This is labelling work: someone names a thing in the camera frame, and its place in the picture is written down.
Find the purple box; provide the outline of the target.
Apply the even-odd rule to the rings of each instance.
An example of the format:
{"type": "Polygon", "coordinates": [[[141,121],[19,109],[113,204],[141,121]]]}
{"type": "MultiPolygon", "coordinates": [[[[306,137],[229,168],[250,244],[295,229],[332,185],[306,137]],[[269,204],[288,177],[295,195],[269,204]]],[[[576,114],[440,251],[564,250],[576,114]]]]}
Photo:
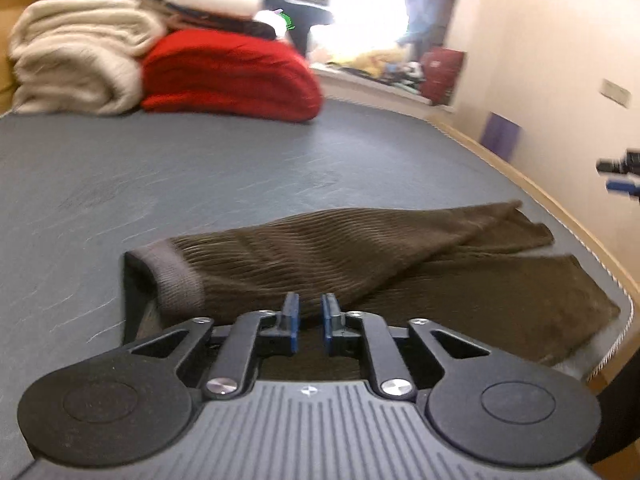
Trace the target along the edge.
{"type": "Polygon", "coordinates": [[[480,144],[502,160],[510,162],[520,134],[521,127],[518,124],[499,114],[491,113],[480,138],[480,144]]]}

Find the red folded blanket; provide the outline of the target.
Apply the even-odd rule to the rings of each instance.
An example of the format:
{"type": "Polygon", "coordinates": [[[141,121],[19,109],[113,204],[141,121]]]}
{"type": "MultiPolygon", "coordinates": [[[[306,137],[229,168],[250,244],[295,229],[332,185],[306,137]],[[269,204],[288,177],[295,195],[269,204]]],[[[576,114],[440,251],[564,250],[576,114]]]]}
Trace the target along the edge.
{"type": "Polygon", "coordinates": [[[142,62],[147,112],[221,113],[309,122],[323,104],[319,81],[289,44],[186,29],[164,37],[142,62]]]}

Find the cream folded blanket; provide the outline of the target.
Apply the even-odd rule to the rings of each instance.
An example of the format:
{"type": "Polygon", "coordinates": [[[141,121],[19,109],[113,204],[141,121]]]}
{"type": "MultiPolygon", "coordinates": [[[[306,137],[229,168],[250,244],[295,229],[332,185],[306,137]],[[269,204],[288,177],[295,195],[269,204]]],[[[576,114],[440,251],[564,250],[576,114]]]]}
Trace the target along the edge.
{"type": "Polygon", "coordinates": [[[138,107],[141,59],[167,34],[137,0],[39,0],[13,26],[17,114],[113,116],[138,107]]]}

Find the dark red bag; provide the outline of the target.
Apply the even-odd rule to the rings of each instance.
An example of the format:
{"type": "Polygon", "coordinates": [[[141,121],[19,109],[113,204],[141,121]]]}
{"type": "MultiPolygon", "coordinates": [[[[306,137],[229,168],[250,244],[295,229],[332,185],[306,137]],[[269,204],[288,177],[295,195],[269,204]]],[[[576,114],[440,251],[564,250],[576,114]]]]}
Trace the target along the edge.
{"type": "Polygon", "coordinates": [[[445,105],[454,93],[466,54],[462,51],[434,47],[420,61],[423,81],[420,93],[433,105],[445,105]]]}

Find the yellow plush toy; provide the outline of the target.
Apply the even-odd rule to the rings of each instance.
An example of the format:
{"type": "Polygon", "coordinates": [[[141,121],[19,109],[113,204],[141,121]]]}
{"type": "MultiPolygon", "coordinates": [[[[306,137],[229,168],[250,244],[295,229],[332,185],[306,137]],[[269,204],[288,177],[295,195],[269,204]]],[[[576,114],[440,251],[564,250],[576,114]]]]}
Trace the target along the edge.
{"type": "Polygon", "coordinates": [[[373,78],[380,78],[387,64],[397,64],[405,59],[405,50],[399,48],[372,50],[349,58],[339,58],[339,66],[360,70],[373,78]]]}

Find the brown corduroy pants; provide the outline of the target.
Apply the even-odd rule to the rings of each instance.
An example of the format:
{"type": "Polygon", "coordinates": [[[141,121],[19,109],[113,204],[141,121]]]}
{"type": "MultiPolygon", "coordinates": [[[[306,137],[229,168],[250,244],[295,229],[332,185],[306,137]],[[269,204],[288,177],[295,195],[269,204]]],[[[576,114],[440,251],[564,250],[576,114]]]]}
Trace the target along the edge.
{"type": "Polygon", "coordinates": [[[515,202],[437,210],[347,208],[180,235],[122,258],[126,341],[189,318],[230,324],[299,296],[299,354],[270,378],[357,376],[322,354],[320,299],[401,326],[427,318],[529,361],[564,361],[620,310],[515,202]]]}

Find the wall outlet plate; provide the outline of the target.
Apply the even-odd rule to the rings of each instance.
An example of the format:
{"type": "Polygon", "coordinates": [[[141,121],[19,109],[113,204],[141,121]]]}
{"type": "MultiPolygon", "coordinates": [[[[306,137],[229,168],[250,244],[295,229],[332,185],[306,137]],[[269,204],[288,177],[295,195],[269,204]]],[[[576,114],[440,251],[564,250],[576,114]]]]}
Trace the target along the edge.
{"type": "Polygon", "coordinates": [[[603,79],[600,85],[600,95],[616,104],[628,108],[631,100],[631,93],[608,79],[603,79]]]}

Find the grey quilted mattress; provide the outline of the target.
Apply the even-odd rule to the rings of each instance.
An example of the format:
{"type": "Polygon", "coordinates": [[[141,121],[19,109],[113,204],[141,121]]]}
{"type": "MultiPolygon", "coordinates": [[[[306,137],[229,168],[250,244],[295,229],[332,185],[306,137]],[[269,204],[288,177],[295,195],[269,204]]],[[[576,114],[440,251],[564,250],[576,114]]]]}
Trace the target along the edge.
{"type": "Polygon", "coordinates": [[[559,211],[424,120],[331,101],[308,124],[234,116],[6,115],[1,121],[1,474],[32,459],[23,391],[122,340],[122,254],[164,238],[329,208],[520,200],[620,307],[563,364],[587,376],[622,343],[631,288],[559,211]]]}

